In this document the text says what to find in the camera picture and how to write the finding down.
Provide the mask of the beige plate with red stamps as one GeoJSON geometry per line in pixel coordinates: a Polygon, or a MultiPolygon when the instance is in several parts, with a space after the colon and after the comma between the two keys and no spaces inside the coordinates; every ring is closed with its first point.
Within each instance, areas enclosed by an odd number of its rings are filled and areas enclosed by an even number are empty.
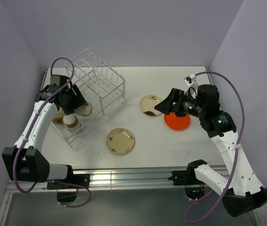
{"type": "Polygon", "coordinates": [[[125,128],[115,128],[106,137],[107,149],[115,155],[129,153],[135,144],[134,134],[125,128]]]}

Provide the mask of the steel lined cup brown band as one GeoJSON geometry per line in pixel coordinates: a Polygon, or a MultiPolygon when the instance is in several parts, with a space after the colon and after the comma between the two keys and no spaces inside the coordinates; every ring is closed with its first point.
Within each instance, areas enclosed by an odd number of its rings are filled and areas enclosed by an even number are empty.
{"type": "Polygon", "coordinates": [[[81,127],[80,121],[74,114],[65,115],[63,117],[63,123],[69,132],[76,132],[81,127]]]}

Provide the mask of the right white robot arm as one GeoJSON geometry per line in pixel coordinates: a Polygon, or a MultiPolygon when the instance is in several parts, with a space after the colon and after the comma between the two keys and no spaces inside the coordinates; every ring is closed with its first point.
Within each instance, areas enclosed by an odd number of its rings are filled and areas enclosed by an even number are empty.
{"type": "Polygon", "coordinates": [[[165,100],[154,108],[165,115],[197,117],[201,127],[216,145],[230,178],[225,179],[206,161],[188,164],[187,180],[207,184],[221,198],[232,217],[240,216],[267,203],[267,187],[255,175],[240,146],[238,131],[232,117],[220,109],[220,94],[214,85],[200,85],[195,98],[189,92],[172,89],[165,100]]]}

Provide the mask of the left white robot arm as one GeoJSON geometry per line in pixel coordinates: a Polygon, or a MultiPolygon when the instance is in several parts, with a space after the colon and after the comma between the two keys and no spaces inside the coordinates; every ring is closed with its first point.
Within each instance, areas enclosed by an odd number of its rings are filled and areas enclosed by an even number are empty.
{"type": "Polygon", "coordinates": [[[9,178],[34,183],[58,180],[64,188],[73,186],[72,167],[51,164],[42,155],[41,148],[51,122],[61,121],[68,131],[76,132],[80,128],[78,116],[90,112],[90,104],[69,77],[52,75],[50,84],[37,93],[32,115],[20,138],[2,152],[9,178]]]}

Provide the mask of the orange plastic plate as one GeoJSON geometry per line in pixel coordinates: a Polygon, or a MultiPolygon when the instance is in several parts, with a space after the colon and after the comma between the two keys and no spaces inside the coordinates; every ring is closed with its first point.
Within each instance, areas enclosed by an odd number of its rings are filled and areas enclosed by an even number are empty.
{"type": "Polygon", "coordinates": [[[190,126],[191,119],[189,115],[177,117],[174,113],[170,113],[169,115],[164,115],[164,121],[169,128],[182,131],[190,126]]]}

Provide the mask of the white floral bowl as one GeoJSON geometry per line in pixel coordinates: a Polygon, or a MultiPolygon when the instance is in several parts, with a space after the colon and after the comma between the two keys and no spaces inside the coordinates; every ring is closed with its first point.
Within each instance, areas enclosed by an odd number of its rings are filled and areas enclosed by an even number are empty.
{"type": "Polygon", "coordinates": [[[63,124],[63,117],[65,116],[65,113],[63,109],[60,107],[56,115],[52,119],[52,123],[54,124],[63,124]]]}

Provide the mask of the beige plate with black motif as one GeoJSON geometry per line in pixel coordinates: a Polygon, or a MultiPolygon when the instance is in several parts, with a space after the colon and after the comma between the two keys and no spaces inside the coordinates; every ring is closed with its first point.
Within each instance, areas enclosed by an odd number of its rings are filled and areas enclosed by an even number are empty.
{"type": "Polygon", "coordinates": [[[145,115],[156,117],[159,116],[161,112],[154,107],[161,101],[163,101],[163,99],[156,95],[146,95],[140,100],[139,106],[145,115]]]}

